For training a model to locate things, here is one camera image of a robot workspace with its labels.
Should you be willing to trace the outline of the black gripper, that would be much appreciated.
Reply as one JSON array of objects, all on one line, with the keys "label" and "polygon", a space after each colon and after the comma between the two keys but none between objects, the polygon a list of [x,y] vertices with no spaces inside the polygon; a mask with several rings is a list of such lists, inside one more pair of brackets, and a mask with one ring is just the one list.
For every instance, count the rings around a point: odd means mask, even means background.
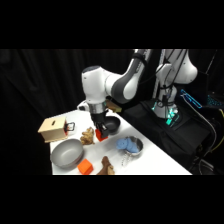
[{"label": "black gripper", "polygon": [[95,125],[95,129],[101,130],[101,137],[106,138],[109,135],[109,129],[105,126],[105,114],[92,114],[91,119]]}]

